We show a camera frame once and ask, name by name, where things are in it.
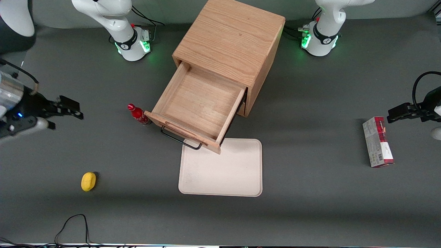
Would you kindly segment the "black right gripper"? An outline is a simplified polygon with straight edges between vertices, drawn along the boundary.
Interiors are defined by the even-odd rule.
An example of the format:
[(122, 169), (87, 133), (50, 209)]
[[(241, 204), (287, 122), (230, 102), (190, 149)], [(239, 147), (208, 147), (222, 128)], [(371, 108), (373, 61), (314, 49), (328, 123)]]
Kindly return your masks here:
[[(80, 120), (84, 119), (80, 104), (63, 95), (60, 95), (56, 101), (50, 101), (40, 93), (35, 95), (29, 92), (7, 93), (7, 121), (30, 116), (44, 119), (54, 116), (73, 116)], [(46, 123), (47, 129), (56, 129), (54, 122), (46, 120)]]

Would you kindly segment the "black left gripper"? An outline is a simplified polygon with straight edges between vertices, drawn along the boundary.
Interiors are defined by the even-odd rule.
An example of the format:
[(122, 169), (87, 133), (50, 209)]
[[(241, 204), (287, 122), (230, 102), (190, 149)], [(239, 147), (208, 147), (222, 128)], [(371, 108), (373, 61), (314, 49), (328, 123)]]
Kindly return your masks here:
[(436, 88), (426, 94), (424, 100), (418, 103), (419, 114), (411, 103), (403, 103), (388, 110), (387, 121), (389, 124), (399, 120), (420, 118), (421, 122), (441, 122), (440, 115), (441, 88)]

